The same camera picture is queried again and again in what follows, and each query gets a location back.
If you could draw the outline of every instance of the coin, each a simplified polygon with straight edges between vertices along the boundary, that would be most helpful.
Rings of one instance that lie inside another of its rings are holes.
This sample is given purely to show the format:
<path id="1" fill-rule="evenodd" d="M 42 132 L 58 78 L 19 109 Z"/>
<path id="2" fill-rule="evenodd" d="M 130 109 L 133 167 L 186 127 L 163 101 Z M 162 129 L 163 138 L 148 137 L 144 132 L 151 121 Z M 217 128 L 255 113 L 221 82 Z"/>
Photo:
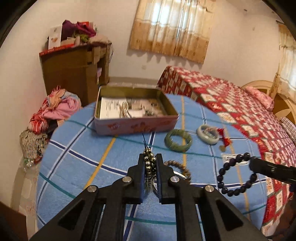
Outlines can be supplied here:
<path id="1" fill-rule="evenodd" d="M 226 151 L 226 147 L 224 145 L 219 146 L 220 151 L 225 152 Z"/>

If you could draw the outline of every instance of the black bead bracelet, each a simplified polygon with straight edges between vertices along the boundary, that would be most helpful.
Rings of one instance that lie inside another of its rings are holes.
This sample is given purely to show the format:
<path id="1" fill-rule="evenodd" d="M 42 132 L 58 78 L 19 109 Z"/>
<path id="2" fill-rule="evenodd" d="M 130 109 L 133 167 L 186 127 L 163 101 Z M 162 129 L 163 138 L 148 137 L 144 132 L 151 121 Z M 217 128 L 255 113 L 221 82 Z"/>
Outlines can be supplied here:
<path id="1" fill-rule="evenodd" d="M 250 180 L 248 180 L 240 188 L 237 188 L 235 190 L 228 190 L 227 187 L 224 187 L 223 176 L 225 175 L 226 171 L 228 171 L 230 167 L 234 167 L 237 163 L 241 163 L 242 161 L 248 161 L 251 158 L 255 158 L 255 156 L 251 157 L 250 153 L 246 152 L 243 155 L 238 154 L 235 158 L 231 158 L 229 162 L 224 163 L 223 167 L 219 170 L 219 176 L 217 176 L 218 188 L 222 189 L 222 194 L 227 194 L 228 197 L 231 197 L 233 195 L 238 196 L 240 193 L 244 193 L 247 189 L 249 189 L 252 186 L 252 184 L 257 180 L 257 174 L 253 173 L 250 176 Z"/>

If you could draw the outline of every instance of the beaded bracelet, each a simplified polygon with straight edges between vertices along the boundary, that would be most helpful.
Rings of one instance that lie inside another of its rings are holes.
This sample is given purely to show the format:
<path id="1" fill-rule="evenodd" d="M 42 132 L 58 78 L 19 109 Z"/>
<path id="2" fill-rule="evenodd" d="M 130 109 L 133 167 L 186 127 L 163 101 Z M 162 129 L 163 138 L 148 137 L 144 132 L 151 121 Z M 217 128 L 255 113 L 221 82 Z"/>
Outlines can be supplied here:
<path id="1" fill-rule="evenodd" d="M 251 155 L 248 152 L 246 152 L 244 155 L 238 154 L 235 159 L 231 158 L 229 162 L 224 163 L 223 168 L 219 170 L 219 176 L 217 176 L 218 188 L 222 189 L 222 194 L 227 194 L 228 197 L 231 197 L 233 195 L 238 196 L 240 193 L 244 193 L 247 189 L 249 189 L 252 186 L 252 184 L 257 180 L 257 174 L 253 173 L 250 176 L 250 180 L 248 180 L 240 188 L 237 188 L 235 190 L 228 190 L 228 188 L 224 187 L 223 176 L 225 175 L 226 171 L 228 171 L 230 167 L 234 167 L 237 163 L 240 163 L 242 161 L 248 161 L 251 158 L 255 158 L 255 156 L 250 156 Z"/>
<path id="2" fill-rule="evenodd" d="M 184 175 L 186 177 L 186 180 L 188 182 L 191 181 L 191 173 L 190 173 L 190 171 L 189 171 L 188 168 L 186 168 L 185 166 L 183 166 L 182 163 L 179 163 L 179 162 L 173 161 L 173 160 L 169 160 L 169 161 L 165 161 L 163 164 L 165 166 L 174 166 L 174 167 L 179 168 L 182 171 L 182 175 Z"/>
<path id="3" fill-rule="evenodd" d="M 186 140 L 187 144 L 179 145 L 178 143 L 173 142 L 171 136 L 181 136 Z M 168 132 L 167 135 L 165 136 L 165 145 L 173 151 L 185 152 L 185 151 L 188 151 L 188 149 L 192 145 L 192 137 L 187 131 L 174 129 Z"/>

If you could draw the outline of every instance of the red striped cloth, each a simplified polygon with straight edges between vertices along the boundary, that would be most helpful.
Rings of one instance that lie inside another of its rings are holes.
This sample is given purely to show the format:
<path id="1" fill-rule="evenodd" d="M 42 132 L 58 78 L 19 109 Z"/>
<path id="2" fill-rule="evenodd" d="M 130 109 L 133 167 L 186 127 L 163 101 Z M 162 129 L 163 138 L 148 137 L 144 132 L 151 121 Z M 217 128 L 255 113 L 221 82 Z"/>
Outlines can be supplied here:
<path id="1" fill-rule="evenodd" d="M 42 107 L 39 109 L 37 113 L 35 113 L 29 123 L 28 129 L 35 132 L 36 134 L 39 134 L 41 132 L 44 132 L 48 128 L 48 122 L 46 119 L 41 117 L 41 114 L 43 111 L 46 110 L 48 107 L 48 101 L 47 98 L 43 101 Z"/>

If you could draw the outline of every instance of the red patterned bedspread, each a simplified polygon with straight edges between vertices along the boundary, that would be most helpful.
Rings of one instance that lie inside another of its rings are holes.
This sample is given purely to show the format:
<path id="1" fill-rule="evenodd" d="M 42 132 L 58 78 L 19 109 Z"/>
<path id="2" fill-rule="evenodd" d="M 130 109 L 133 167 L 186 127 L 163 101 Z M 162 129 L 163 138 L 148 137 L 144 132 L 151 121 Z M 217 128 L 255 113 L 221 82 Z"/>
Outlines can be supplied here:
<path id="1" fill-rule="evenodd" d="M 168 66 L 158 86 L 166 93 L 186 95 L 217 113 L 249 139 L 258 143 L 263 160 L 295 166 L 296 147 L 273 113 L 226 80 Z M 267 230 L 284 211 L 289 195 L 289 185 L 267 179 L 267 206 L 262 230 Z"/>

